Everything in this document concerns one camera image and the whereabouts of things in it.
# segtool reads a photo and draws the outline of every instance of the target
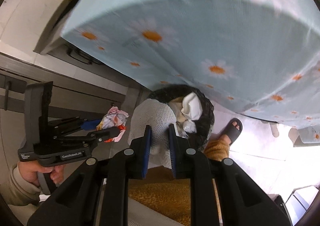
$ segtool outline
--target tiled floor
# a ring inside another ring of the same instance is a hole
[[[233,117],[241,120],[243,131],[230,148],[230,158],[267,194],[280,194],[286,201],[294,189],[320,184],[320,146],[294,148],[288,137],[291,127],[278,124],[279,136],[275,138],[269,123],[213,104],[214,134],[219,134]]]

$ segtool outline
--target sleeve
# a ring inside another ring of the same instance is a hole
[[[207,147],[204,150],[204,154],[207,158],[221,161],[224,158],[229,157],[230,146],[223,140],[209,141]]]
[[[9,179],[0,185],[0,193],[7,205],[37,205],[40,192],[40,188],[22,178],[17,165],[11,167]]]

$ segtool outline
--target metal handle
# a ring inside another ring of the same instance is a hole
[[[45,195],[51,195],[57,188],[50,178],[51,173],[37,173],[40,187]]]
[[[88,60],[89,62],[83,62],[83,61],[81,61],[81,60],[73,57],[73,56],[71,55],[72,51],[73,51],[73,49],[71,49],[71,48],[68,48],[68,50],[67,50],[67,54],[68,54],[71,58],[73,58],[73,59],[75,59],[75,60],[77,60],[77,61],[79,61],[79,62],[82,62],[82,63],[84,63],[84,64],[87,64],[87,65],[91,65],[91,64],[92,64],[92,62],[91,62],[90,60]]]
[[[9,99],[9,90],[11,88],[11,82],[7,81],[5,84],[5,94],[4,94],[4,110],[7,111],[8,109],[8,99]]]

